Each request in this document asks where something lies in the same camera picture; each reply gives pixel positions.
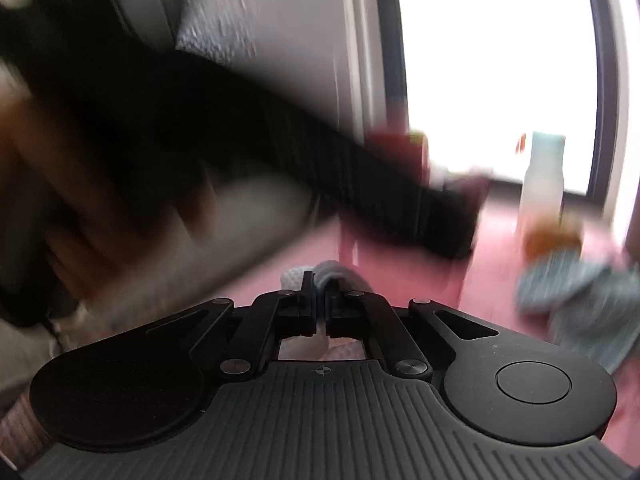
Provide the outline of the white paper towel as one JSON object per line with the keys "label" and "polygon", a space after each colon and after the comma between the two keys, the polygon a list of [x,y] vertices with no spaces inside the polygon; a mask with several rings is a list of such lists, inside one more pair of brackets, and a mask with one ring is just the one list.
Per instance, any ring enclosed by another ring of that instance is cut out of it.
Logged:
{"label": "white paper towel", "polygon": [[[306,272],[314,274],[314,287],[320,296],[326,292],[372,292],[369,283],[357,272],[335,260],[326,260],[316,266],[296,266],[281,275],[283,289],[301,290]],[[363,344],[348,337],[326,334],[326,322],[316,323],[316,332],[309,337],[296,336],[283,339],[280,360],[297,361],[350,361],[366,357]]]}

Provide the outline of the pink water bottle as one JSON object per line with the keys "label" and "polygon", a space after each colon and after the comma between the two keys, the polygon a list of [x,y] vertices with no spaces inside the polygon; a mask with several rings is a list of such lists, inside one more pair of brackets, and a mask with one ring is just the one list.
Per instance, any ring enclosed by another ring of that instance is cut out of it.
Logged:
{"label": "pink water bottle", "polygon": [[[488,195],[490,180],[484,174],[454,174],[439,182],[428,158],[424,134],[378,130],[368,133],[364,143],[373,153],[390,160],[413,180],[432,191],[451,192],[473,219],[480,215]],[[472,254],[443,259],[424,248],[398,243],[371,232],[355,220],[342,220],[338,261],[364,278],[374,292],[391,304],[404,306],[412,298],[431,299],[448,307],[460,304]]]}

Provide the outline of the pink cartoon blanket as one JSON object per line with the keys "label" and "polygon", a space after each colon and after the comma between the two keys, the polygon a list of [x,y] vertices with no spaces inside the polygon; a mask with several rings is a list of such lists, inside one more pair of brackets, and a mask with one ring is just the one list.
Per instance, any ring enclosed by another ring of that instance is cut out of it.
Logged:
{"label": "pink cartoon blanket", "polygon": [[545,314],[524,315],[515,289],[524,266],[513,218],[484,209],[471,253],[446,260],[371,242],[334,218],[282,255],[224,289],[239,306],[262,307],[293,266],[334,261],[355,272],[352,292],[318,292],[312,313],[335,337],[362,338],[368,361],[403,386],[421,387],[457,421],[457,444],[473,432],[505,458],[535,469],[556,458],[584,477],[615,477],[598,451],[621,408],[639,406],[639,369],[609,372],[554,344]]}

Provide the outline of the yellow red apple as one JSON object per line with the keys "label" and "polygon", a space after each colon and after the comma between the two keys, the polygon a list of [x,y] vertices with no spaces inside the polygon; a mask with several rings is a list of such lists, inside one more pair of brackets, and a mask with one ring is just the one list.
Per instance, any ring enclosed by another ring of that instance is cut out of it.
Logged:
{"label": "yellow red apple", "polygon": [[584,225],[573,216],[539,217],[530,222],[523,232],[522,254],[526,263],[551,255],[559,250],[582,253]]}

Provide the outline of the frosted mint bottle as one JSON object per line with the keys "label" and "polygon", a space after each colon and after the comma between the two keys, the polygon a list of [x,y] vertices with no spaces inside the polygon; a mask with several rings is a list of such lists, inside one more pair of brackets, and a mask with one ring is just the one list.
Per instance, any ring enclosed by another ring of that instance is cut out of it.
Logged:
{"label": "frosted mint bottle", "polygon": [[540,219],[559,218],[564,195],[564,136],[534,132],[518,210],[518,234]]}

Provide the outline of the teal striped cloth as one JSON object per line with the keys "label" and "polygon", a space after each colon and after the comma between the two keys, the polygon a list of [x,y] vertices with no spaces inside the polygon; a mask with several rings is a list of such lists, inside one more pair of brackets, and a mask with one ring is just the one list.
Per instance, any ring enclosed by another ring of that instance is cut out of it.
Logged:
{"label": "teal striped cloth", "polygon": [[554,344],[586,356],[613,374],[639,352],[639,269],[621,269],[559,249],[518,279],[515,307],[545,315]]}

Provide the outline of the black window frame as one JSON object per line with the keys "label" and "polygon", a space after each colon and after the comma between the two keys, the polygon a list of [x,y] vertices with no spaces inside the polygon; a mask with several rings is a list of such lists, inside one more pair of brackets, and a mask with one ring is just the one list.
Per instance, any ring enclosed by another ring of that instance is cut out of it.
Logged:
{"label": "black window frame", "polygon": [[388,1],[408,122],[438,168],[518,183],[533,136],[562,136],[565,188],[604,201],[620,102],[611,0]]}

